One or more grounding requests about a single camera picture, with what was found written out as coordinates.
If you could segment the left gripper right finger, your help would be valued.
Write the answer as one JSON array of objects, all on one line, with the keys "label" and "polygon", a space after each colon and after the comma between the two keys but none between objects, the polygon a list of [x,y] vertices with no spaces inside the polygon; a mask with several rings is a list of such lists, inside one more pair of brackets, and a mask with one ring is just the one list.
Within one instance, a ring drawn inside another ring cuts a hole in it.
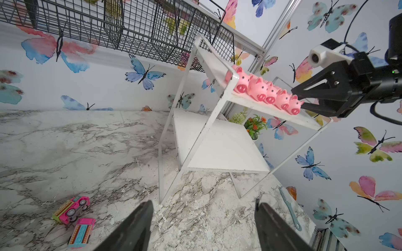
[{"label": "left gripper right finger", "polygon": [[311,251],[312,248],[267,203],[255,201],[257,234],[262,251]]}]

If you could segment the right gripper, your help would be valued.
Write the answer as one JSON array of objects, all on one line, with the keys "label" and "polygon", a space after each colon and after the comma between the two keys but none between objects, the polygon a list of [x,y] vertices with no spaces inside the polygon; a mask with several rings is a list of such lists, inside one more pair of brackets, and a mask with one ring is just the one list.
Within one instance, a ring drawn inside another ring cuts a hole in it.
[{"label": "right gripper", "polygon": [[301,108],[325,117],[345,118],[359,105],[369,102],[373,87],[374,67],[364,52],[355,53],[353,60],[332,63],[319,73],[291,89],[298,100],[317,98],[318,104],[305,102]]}]

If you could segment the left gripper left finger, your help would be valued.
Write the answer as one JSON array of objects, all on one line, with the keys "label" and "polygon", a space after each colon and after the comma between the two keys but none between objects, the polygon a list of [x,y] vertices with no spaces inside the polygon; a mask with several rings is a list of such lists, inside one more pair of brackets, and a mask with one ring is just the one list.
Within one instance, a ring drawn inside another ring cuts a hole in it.
[{"label": "left gripper left finger", "polygon": [[147,251],[152,217],[152,201],[141,203],[95,251]]}]

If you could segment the pink pig toy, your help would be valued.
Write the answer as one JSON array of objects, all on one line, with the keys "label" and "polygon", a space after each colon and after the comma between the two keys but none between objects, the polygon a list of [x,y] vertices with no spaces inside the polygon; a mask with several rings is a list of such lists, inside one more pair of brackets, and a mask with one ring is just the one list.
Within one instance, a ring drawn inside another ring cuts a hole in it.
[{"label": "pink pig toy", "polygon": [[256,101],[264,101],[269,85],[261,77],[253,76],[249,82],[247,94]]},{"label": "pink pig toy", "polygon": [[272,82],[266,82],[267,94],[264,102],[266,104],[274,104],[278,93],[282,90],[280,87],[275,86]]},{"label": "pink pig toy", "polygon": [[234,88],[236,93],[245,94],[248,91],[251,75],[247,74],[242,67],[233,65],[233,70],[239,75],[239,80]]},{"label": "pink pig toy", "polygon": [[292,94],[287,90],[278,92],[274,105],[280,110],[286,110],[289,107]]},{"label": "pink pig toy", "polygon": [[299,100],[297,95],[292,95],[289,101],[289,105],[286,108],[286,111],[291,115],[298,115],[301,111],[301,106],[304,104],[304,101]]}]

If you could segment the pink teal toy bus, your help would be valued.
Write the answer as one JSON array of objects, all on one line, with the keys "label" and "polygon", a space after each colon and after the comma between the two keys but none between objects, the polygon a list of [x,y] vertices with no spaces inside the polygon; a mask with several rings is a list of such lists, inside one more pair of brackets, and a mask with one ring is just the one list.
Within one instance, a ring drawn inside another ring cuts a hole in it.
[{"label": "pink teal toy bus", "polygon": [[91,233],[94,229],[96,219],[93,218],[80,218],[71,235],[68,248],[83,248],[90,239]]}]

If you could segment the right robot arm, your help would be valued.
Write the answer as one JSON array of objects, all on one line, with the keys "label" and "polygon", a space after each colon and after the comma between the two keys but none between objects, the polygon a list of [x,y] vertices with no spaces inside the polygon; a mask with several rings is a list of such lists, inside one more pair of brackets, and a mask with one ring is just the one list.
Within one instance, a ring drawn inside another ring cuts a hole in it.
[{"label": "right robot arm", "polygon": [[299,98],[316,98],[317,104],[303,104],[304,110],[325,117],[346,118],[360,104],[370,103],[370,113],[384,121],[401,125],[400,121],[382,116],[377,103],[392,103],[402,98],[402,16],[389,21],[386,65],[375,68],[366,52],[353,56],[342,54],[345,45],[333,39],[311,49],[307,58],[313,67],[322,70],[292,88]]}]

